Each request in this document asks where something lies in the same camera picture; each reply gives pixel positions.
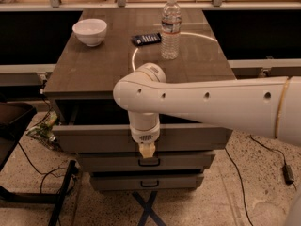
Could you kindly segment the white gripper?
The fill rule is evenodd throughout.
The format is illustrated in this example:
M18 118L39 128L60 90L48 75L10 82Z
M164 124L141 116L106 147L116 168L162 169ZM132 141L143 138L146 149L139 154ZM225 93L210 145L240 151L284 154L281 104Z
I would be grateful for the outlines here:
M138 143L142 157L152 158L156 150L154 142L160 136L160 126L155 125L147 130L140 130L130 126L130 130L133 140Z

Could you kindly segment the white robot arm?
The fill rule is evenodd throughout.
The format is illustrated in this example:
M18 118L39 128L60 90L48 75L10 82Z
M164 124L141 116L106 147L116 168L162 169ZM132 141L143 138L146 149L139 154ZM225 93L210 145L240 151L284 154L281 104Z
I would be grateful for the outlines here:
M207 123L301 145L301 77L168 83L147 63L118 81L115 102L128 111L133 140L145 158L155 152L159 116Z

